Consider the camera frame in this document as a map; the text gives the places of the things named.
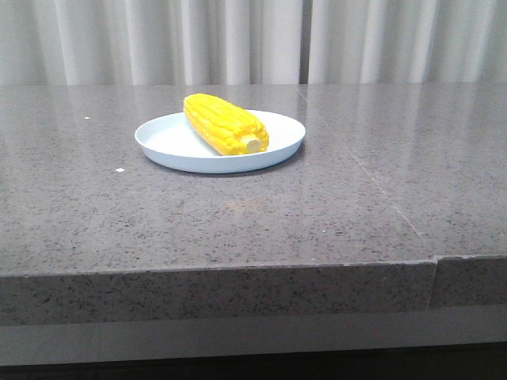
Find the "yellow corn cob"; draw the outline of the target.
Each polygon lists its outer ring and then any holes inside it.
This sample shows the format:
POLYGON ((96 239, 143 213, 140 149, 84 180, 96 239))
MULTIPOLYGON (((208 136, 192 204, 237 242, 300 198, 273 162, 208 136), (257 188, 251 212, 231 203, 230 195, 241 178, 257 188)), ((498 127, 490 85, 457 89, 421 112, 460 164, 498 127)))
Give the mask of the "yellow corn cob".
POLYGON ((267 151, 269 133, 251 112, 223 98, 195 93, 184 99, 184 114, 194 131, 222 155, 267 151))

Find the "light blue round plate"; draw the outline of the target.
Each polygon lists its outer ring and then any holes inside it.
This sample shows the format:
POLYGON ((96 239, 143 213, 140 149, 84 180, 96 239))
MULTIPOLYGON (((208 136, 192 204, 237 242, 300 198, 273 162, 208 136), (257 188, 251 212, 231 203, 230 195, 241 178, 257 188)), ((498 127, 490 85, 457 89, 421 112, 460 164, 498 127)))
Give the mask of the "light blue round plate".
POLYGON ((244 173, 279 164, 296 153, 306 134, 302 123, 275 112, 252 113, 269 133, 265 152, 220 155, 193 130, 182 112, 142 124, 135 131, 135 140, 153 162, 190 173, 244 173))

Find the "white pleated curtain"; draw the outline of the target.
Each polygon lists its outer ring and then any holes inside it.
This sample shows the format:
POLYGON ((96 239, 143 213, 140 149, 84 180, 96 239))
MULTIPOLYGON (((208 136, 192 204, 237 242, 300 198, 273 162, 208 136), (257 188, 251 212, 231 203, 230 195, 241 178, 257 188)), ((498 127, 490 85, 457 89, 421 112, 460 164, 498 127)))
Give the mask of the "white pleated curtain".
POLYGON ((503 82, 503 1, 4 1, 4 85, 503 82))

